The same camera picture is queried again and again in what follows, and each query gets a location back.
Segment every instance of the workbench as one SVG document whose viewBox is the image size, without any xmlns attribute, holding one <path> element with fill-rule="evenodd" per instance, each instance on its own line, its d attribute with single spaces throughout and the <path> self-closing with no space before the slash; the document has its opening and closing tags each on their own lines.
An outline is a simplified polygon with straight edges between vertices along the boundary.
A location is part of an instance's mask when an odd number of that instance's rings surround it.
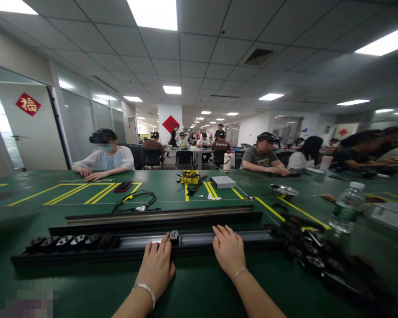
<svg viewBox="0 0 398 318">
<path fill-rule="evenodd" d="M 262 223 L 280 223 L 274 203 L 281 203 L 270 189 L 271 183 L 284 184 L 299 191 L 288 206 L 289 213 L 310 218 L 325 226 L 333 204 L 321 193 L 338 196 L 348 182 L 305 172 L 300 177 L 283 178 L 249 170 L 231 170 L 228 174 L 237 188 L 215 189 L 201 186 L 195 196 L 186 196 L 184 184 L 175 182 L 173 170 L 128 171 L 113 175 L 111 182 L 59 183 L 80 179 L 73 171 L 29 171 L 0 179 L 0 308 L 9 308 L 6 299 L 16 299 L 17 290 L 54 290 L 49 299 L 59 317 L 110 317 L 131 291 L 140 261 L 103 263 L 66 267 L 43 267 L 16 272 L 10 256 L 24 250 L 27 242 L 48 235 L 48 228 L 64 226 L 64 216 L 111 212 L 113 204 L 127 195 L 112 190 L 122 181 L 133 181 L 135 189 L 154 192 L 157 201 L 151 208 L 163 210 L 239 206 L 250 204 L 244 197 L 254 196 L 256 209 L 263 211 Z M 221 170 L 203 170 L 200 174 L 223 175 Z M 344 178 L 366 184 L 365 193 L 398 202 L 398 177 L 364 180 L 344 172 Z M 208 193 L 220 200 L 208 200 Z M 140 196 L 127 207 L 137 207 L 149 197 Z M 233 228 L 245 227 L 234 224 Z M 328 229 L 324 236 L 333 237 Z M 360 217 L 355 232 L 341 237 L 352 254 L 373 261 L 376 272 L 393 290 L 398 300 L 398 233 Z M 156 305 L 151 317 L 246 317 L 240 297 L 231 280 L 220 269 L 214 255 L 175 259 L 176 275 Z M 248 253 L 248 270 L 288 317 L 363 317 L 363 315 L 323 288 L 318 279 L 297 263 L 291 265 L 278 251 Z"/>
</svg>

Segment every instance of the bottle cap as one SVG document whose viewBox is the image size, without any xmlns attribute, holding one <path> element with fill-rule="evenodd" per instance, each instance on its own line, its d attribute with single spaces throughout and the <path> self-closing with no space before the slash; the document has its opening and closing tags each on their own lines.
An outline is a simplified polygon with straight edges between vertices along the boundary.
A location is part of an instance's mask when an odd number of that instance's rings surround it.
<svg viewBox="0 0 398 318">
<path fill-rule="evenodd" d="M 360 190 L 362 190 L 366 187 L 366 185 L 364 183 L 359 183 L 359 182 L 354 182 L 354 181 L 349 183 L 349 186 L 351 188 L 360 189 Z"/>
</svg>

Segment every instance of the white bottle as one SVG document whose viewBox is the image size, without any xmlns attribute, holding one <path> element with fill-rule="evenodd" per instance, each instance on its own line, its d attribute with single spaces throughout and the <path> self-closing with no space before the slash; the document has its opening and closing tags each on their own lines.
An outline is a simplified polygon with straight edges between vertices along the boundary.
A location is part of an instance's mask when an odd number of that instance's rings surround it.
<svg viewBox="0 0 398 318">
<path fill-rule="evenodd" d="M 364 204 L 363 189 L 365 184 L 359 182 L 349 183 L 347 188 L 336 201 L 329 225 L 340 233 L 351 233 Z"/>
</svg>

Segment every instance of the silver bracelet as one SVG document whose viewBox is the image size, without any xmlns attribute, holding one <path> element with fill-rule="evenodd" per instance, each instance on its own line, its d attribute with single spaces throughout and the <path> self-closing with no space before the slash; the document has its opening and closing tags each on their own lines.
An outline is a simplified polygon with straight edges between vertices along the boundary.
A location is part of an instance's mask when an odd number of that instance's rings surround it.
<svg viewBox="0 0 398 318">
<path fill-rule="evenodd" d="M 234 281 L 236 280 L 237 276 L 239 276 L 239 274 L 240 274 L 241 272 L 245 272 L 245 271 L 248 271 L 248 270 L 247 270 L 245 267 L 242 267 L 242 268 L 240 269 L 240 271 L 238 271 L 238 272 L 236 273 L 236 275 L 234 275 L 233 284 L 234 284 Z"/>
<path fill-rule="evenodd" d="M 147 290 L 150 293 L 150 295 L 152 296 L 153 305 L 152 305 L 152 308 L 150 309 L 150 313 L 151 313 L 155 309 L 155 303 L 156 303 L 155 294 L 150 289 L 150 287 L 148 285 L 146 285 L 146 284 L 134 285 L 134 287 L 131 289 L 131 291 L 133 291 L 136 287 L 140 287 L 140 288 L 143 288 L 143 289 Z"/>
</svg>

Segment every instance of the vr headset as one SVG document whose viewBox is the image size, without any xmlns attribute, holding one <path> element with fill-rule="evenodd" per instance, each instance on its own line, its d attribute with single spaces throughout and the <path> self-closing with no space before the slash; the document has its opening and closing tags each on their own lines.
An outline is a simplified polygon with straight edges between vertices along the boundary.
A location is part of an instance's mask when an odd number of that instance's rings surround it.
<svg viewBox="0 0 398 318">
<path fill-rule="evenodd" d="M 116 135 L 109 134 L 107 132 L 95 132 L 93 136 L 90 136 L 90 142 L 92 144 L 108 144 L 109 140 L 115 140 Z"/>
</svg>

